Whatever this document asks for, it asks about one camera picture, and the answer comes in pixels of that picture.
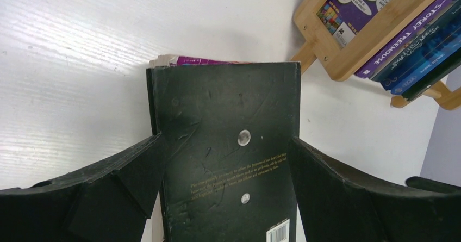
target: black book cover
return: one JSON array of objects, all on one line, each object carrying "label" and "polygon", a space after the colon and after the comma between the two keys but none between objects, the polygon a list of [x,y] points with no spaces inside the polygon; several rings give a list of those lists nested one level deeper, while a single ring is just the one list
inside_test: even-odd
[{"label": "black book cover", "polygon": [[299,63],[147,70],[153,131],[175,159],[161,192],[170,242],[294,242],[286,153],[299,135]]},{"label": "black book cover", "polygon": [[461,66],[461,49],[454,52],[441,64],[422,77],[418,82],[406,90],[402,97],[411,102],[432,87],[436,82],[442,80],[450,72]]}]

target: gray wall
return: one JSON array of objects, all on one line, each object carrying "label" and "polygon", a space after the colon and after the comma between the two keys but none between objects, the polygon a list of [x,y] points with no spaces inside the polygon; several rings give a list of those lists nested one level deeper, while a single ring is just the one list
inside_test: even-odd
[{"label": "gray wall", "polygon": [[[461,86],[461,69],[453,71],[447,86]],[[461,186],[461,108],[454,111],[439,109],[422,165],[421,177]]]}]

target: wooden frame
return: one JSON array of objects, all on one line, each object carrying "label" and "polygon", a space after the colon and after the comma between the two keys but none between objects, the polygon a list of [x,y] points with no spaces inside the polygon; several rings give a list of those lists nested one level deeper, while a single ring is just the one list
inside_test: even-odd
[{"label": "wooden frame", "polygon": [[[294,22],[306,42],[291,60],[300,61],[302,72],[319,59],[332,80],[342,82],[353,75],[387,42],[397,35],[434,0],[391,0],[349,42],[341,48],[317,17],[317,11],[327,0],[304,0],[294,14]],[[461,92],[451,92],[442,82],[436,83],[424,95],[433,97],[444,109],[461,106]],[[404,107],[408,102],[401,96],[391,104]]]}]

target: barcode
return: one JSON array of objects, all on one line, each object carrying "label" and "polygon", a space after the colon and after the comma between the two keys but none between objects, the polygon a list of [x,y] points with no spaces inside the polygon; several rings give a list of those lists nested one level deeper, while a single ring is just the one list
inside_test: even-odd
[{"label": "barcode", "polygon": [[267,242],[288,242],[290,220],[285,220],[267,232]]}]

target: white tabletop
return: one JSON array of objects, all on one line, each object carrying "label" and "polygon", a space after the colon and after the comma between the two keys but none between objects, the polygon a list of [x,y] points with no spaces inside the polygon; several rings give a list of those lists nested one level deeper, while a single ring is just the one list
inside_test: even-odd
[{"label": "white tabletop", "polygon": [[[300,1],[0,0],[0,189],[150,136],[145,68],[159,54],[288,60],[302,43],[291,21]],[[420,173],[438,107],[389,102],[378,85],[333,82],[315,62],[302,77],[301,138],[402,184]],[[152,219],[143,241],[161,240],[159,207]]]}]

